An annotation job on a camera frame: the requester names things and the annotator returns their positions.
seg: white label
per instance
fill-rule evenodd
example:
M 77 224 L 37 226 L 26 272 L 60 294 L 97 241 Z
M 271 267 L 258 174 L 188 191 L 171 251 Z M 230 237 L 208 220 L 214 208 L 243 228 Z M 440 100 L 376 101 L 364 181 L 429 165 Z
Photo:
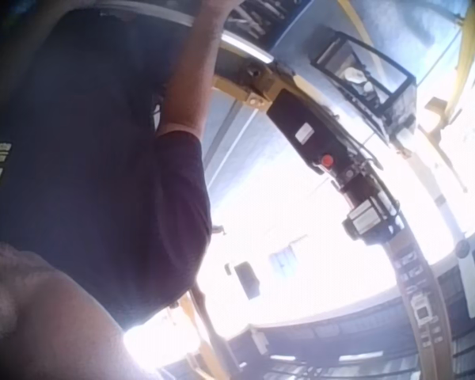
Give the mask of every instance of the white label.
M 380 223 L 380 217 L 378 216 L 377 212 L 370 208 L 366 210 L 363 214 L 361 214 L 358 218 L 354 220 L 354 226 L 359 234 L 364 234 L 365 232 L 371 230 L 371 228 L 375 227 L 377 224 Z
M 295 134 L 295 138 L 301 143 L 301 145 L 306 144 L 306 142 L 310 139 L 310 137 L 315 133 L 315 130 L 309 125 L 305 123 Z

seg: hand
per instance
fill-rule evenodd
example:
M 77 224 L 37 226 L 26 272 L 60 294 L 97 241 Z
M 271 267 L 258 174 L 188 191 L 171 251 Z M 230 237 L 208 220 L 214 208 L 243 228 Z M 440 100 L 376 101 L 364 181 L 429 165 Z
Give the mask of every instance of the hand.
M 203 0 L 202 8 L 227 17 L 234 8 L 243 2 L 244 0 Z

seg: sticker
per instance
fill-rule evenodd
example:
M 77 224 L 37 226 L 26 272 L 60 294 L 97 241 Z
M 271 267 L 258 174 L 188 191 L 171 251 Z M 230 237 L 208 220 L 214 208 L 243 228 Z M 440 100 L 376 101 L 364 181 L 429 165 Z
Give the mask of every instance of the sticker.
M 305 123 L 301 129 L 299 129 L 298 133 L 295 134 L 295 138 L 301 143 L 301 145 L 304 145 L 314 133 L 315 130 L 311 127 L 311 125 Z

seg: metal rod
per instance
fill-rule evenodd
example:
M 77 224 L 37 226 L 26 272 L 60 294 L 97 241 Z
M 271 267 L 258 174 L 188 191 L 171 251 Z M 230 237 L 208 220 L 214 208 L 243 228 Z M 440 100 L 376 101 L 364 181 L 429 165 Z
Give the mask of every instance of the metal rod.
M 163 6 L 147 4 L 145 2 L 133 2 L 128 0 L 102 0 L 98 2 L 95 7 L 99 9 L 126 10 L 145 16 L 161 18 L 162 20 L 175 22 L 188 27 L 193 26 L 194 22 L 194 17 L 186 13 L 164 8 Z M 275 60 L 274 57 L 266 51 L 251 44 L 249 41 L 232 32 L 224 31 L 222 34 L 222 41 L 234 46 L 235 48 L 245 52 L 248 55 L 251 55 L 256 59 L 259 59 L 266 64 L 269 64 Z

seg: red button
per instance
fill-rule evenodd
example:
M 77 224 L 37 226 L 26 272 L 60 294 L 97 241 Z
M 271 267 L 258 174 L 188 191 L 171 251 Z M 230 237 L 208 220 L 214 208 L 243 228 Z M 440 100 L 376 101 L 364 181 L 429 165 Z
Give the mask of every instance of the red button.
M 326 154 L 324 157 L 322 157 L 321 164 L 326 168 L 326 169 L 331 169 L 334 165 L 334 158 L 330 154 Z

